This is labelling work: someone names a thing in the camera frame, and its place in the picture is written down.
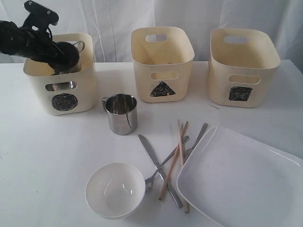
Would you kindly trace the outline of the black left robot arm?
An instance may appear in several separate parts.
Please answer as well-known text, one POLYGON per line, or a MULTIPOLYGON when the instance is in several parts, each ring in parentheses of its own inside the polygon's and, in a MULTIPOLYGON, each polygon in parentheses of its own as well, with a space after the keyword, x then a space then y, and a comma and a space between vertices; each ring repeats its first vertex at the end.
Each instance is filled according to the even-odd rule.
POLYGON ((49 64, 55 71, 67 71, 80 60, 78 49, 69 42, 54 42, 51 36, 13 22, 0 22, 0 52, 49 64))

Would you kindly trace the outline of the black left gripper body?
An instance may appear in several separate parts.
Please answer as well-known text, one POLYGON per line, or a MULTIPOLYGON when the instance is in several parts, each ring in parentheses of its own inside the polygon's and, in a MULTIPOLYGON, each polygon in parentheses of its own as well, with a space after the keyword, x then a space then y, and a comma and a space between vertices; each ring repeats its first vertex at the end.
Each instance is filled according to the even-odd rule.
POLYGON ((80 59, 76 47, 68 42, 55 42, 51 35, 32 33, 34 49, 31 60, 47 63, 55 71, 67 71, 75 67, 80 59))

